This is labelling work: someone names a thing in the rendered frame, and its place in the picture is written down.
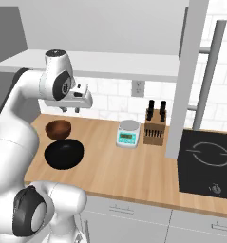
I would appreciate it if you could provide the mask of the wooden knife block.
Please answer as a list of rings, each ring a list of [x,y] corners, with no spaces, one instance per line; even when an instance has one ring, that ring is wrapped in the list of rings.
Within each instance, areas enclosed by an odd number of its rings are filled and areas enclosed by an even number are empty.
[[[145,116],[143,143],[163,146],[166,115],[160,114],[160,110],[155,109],[151,120],[148,120],[148,117],[149,115]]]

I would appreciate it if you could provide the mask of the black bowl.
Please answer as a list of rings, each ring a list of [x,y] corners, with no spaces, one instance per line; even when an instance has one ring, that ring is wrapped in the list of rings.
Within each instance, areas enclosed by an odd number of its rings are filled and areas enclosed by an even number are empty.
[[[77,166],[85,153],[84,146],[73,139],[57,140],[44,153],[47,164],[53,169],[68,170]]]

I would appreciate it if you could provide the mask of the brown wooden bowl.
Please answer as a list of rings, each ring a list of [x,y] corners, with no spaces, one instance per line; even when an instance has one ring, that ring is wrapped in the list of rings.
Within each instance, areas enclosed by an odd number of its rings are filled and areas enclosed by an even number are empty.
[[[46,125],[47,136],[52,140],[64,140],[71,132],[71,123],[66,120],[51,121]]]

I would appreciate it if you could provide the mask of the white teal kitchen scale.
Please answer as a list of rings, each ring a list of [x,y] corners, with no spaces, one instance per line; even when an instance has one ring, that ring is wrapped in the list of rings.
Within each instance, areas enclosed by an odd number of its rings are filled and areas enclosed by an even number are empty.
[[[121,148],[135,149],[138,146],[141,124],[138,121],[124,120],[119,123],[116,145]]]

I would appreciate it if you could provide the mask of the white wall outlet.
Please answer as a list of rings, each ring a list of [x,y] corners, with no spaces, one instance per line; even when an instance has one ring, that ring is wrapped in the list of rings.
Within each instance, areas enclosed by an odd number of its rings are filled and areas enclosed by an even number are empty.
[[[145,81],[132,81],[131,96],[132,97],[144,97]]]

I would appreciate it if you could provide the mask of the open grey wall cabinet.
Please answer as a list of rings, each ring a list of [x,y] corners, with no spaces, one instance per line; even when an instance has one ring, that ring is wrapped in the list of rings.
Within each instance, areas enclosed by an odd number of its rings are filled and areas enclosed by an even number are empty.
[[[16,7],[28,45],[0,72],[43,69],[50,49],[69,55],[77,77],[174,83],[189,0],[0,0]]]

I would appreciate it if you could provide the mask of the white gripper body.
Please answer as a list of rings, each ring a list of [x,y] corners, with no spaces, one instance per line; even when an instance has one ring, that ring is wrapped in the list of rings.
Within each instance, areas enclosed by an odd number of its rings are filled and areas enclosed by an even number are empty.
[[[60,101],[45,100],[45,104],[53,107],[90,108],[93,104],[93,100],[90,91],[87,90],[83,97],[70,96]]]

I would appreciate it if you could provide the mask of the grey drawer front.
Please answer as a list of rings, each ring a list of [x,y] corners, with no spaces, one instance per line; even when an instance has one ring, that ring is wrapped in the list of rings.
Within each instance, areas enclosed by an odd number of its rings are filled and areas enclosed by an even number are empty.
[[[227,243],[227,232],[211,228],[216,222],[227,226],[227,218],[174,210],[165,243]]]
[[[132,210],[134,210],[134,214],[129,215],[109,211],[109,206],[114,206],[115,204],[119,205],[120,207],[129,206]],[[171,215],[170,209],[99,196],[88,196],[85,210],[92,213],[114,215],[143,222],[157,223],[161,225],[167,225],[169,223],[169,218]]]

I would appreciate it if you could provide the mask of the black hob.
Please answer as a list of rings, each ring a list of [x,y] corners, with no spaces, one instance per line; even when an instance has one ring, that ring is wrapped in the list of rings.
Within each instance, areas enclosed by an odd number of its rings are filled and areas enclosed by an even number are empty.
[[[178,178],[183,193],[227,198],[227,134],[184,130]]]

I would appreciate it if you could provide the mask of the grey base cabinet door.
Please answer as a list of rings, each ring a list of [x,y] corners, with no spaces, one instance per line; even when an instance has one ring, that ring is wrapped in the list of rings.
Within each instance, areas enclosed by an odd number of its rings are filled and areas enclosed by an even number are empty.
[[[93,212],[81,220],[90,243],[165,243],[166,225]]]

